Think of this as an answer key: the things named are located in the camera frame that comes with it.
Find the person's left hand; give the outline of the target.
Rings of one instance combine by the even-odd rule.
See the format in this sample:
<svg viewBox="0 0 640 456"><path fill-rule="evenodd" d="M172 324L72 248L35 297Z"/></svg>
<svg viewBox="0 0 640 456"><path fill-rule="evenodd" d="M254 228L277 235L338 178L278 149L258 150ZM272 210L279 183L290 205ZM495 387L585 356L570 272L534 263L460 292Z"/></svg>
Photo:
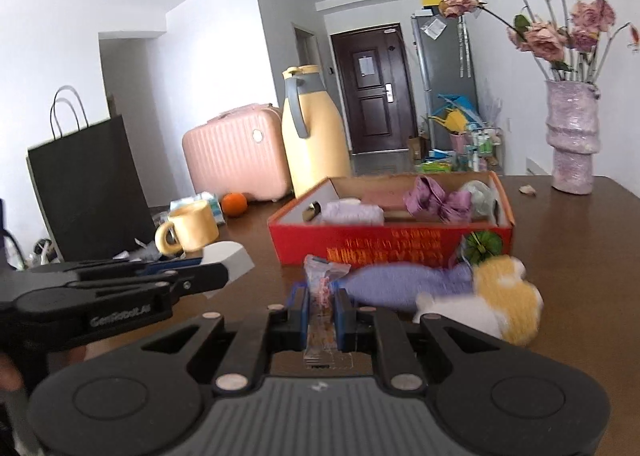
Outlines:
<svg viewBox="0 0 640 456"><path fill-rule="evenodd" d="M21 390L23 378L13 362L6 356L0 354L0 389L2 391L13 392Z"/></svg>

